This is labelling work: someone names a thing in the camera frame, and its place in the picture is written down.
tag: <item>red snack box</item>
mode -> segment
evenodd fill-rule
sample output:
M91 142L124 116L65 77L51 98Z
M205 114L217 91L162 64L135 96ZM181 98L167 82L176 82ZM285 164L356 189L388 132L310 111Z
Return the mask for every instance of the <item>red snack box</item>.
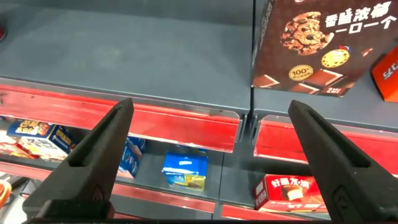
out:
M384 101L398 102L398 46L373 68L372 75Z
M267 174L254 195L260 212L328 211L313 177Z

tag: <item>cookie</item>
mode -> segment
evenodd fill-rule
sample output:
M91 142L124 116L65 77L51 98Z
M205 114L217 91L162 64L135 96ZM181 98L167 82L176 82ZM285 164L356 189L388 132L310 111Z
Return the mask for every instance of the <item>cookie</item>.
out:
M293 21L303 24L308 19L316 19L319 21L320 18L321 18L320 12L306 12L306 13L300 14L300 15L296 16L295 18L293 18Z
M320 12L306 12L286 23L280 42L289 50L301 56L311 55L325 48L334 34L325 35L320 31Z
M330 41L334 36L335 36L334 33L330 33L329 35L322 37L319 43L313 45L306 45L305 47L301 48L298 51L298 54L301 56L307 56L319 52L330 43Z
M331 50L322 57L322 65L326 68L336 68L349 59L349 52L343 49Z

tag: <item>snack box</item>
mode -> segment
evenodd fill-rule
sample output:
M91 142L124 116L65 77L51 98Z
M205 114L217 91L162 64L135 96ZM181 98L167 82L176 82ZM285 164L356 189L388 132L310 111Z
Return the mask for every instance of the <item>snack box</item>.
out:
M62 161L76 146L65 127L40 121L15 120L8 127L7 135L46 161Z
M398 46L388 53L372 70L379 91L387 102L398 102Z
M252 86L343 96L398 36L398 1L269 0Z
M313 177L267 174L254 195L260 212L327 212Z
M171 186L204 190L208 157L167 152L162 172Z
M39 158L38 155L32 154L29 150L22 147L19 143L0 142L0 154L28 159Z
M118 176L135 178L144 152L145 139L127 137Z

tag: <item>chocolate bar image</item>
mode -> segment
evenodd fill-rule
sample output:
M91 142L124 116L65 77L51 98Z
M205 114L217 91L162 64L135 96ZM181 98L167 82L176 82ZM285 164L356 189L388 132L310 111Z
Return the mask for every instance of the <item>chocolate bar image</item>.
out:
M282 196L287 200L295 200L299 198L303 198L303 188L298 185L283 185L282 186Z
M253 80L254 87L258 88L267 88L276 84L279 84L279 82L268 75L261 75Z
M304 80L305 84L316 86L316 87L326 87L336 83L343 77L342 74L332 72L326 69L320 69L315 74Z
M303 84L303 83L299 83L295 86L293 86L289 91L294 91L297 93L308 93L308 94L315 94L319 91L318 88L314 88L312 86Z

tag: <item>orange box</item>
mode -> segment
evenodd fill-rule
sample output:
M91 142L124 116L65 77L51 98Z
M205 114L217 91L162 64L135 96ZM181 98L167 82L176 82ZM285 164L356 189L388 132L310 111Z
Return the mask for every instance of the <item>orange box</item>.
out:
M373 68L372 75L384 101L398 103L398 46Z

